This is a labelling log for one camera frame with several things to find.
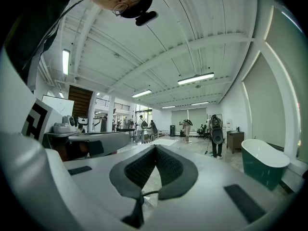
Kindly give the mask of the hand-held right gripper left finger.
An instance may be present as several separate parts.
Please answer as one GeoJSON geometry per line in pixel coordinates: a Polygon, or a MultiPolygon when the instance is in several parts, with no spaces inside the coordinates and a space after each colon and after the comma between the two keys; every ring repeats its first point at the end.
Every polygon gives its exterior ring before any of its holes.
{"type": "Polygon", "coordinates": [[[141,199],[141,191],[155,167],[156,148],[151,145],[114,165],[109,179],[121,196],[141,199]]]}

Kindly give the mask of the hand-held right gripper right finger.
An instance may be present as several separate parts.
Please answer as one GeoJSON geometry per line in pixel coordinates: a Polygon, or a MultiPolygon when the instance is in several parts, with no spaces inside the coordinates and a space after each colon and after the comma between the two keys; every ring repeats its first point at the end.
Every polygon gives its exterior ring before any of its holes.
{"type": "Polygon", "coordinates": [[[198,179],[196,165],[163,145],[155,146],[155,155],[155,166],[162,185],[158,191],[158,199],[169,200],[185,195],[198,179]]]}

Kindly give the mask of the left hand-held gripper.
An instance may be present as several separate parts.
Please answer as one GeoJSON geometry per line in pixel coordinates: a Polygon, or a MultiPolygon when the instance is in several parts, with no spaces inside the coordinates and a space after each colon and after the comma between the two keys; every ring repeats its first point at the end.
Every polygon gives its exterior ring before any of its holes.
{"type": "Polygon", "coordinates": [[[29,90],[13,67],[5,49],[0,51],[0,130],[9,134],[31,137],[46,148],[69,147],[85,149],[90,157],[115,153],[130,142],[126,132],[80,133],[54,132],[55,126],[64,129],[63,116],[29,90]]]}

